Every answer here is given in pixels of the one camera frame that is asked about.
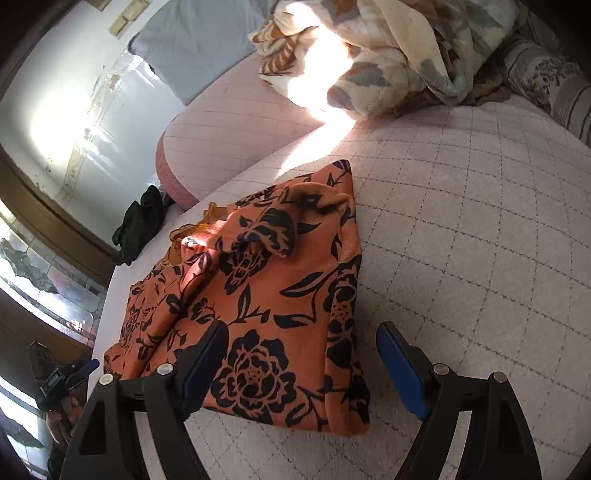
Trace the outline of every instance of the gray pillow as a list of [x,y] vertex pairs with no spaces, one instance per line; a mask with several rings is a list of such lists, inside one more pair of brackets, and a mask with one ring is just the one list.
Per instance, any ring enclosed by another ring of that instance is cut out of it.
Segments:
[[170,0],[129,42],[188,105],[254,47],[247,35],[265,21],[274,0]]

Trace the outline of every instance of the person's hand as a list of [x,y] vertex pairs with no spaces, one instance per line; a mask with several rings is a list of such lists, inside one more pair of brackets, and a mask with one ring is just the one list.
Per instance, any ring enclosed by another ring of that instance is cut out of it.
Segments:
[[82,407],[80,406],[78,400],[74,397],[70,397],[70,405],[72,406],[70,409],[70,413],[68,414],[68,420],[72,424],[72,431],[67,432],[61,422],[61,413],[58,411],[51,411],[47,413],[46,416],[46,424],[47,429],[51,433],[53,441],[62,451],[66,451],[68,445],[70,444],[70,440],[72,439],[72,434],[76,428],[76,423],[80,420],[82,416]]

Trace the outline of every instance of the folded orange cloth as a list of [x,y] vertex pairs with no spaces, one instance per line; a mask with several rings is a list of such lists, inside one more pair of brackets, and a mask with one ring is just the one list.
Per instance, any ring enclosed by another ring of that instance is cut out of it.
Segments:
[[361,245],[353,177],[339,160],[198,225],[131,288],[105,371],[123,379],[174,363],[215,319],[230,348],[204,406],[267,424],[341,435],[369,427],[353,310]]

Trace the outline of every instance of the blue gripper pad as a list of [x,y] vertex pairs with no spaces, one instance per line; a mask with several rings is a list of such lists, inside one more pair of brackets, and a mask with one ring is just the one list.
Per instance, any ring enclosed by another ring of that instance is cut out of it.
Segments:
[[394,382],[404,408],[424,421],[429,414],[429,405],[425,397],[425,386],[415,372],[404,351],[394,338],[388,326],[381,324],[375,336],[378,353],[388,375]]

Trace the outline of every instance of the pink cushion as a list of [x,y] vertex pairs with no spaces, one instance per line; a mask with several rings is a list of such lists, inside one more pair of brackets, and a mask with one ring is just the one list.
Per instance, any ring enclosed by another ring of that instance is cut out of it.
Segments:
[[236,175],[322,122],[258,75],[256,53],[203,91],[168,126],[156,169],[164,190],[188,209]]

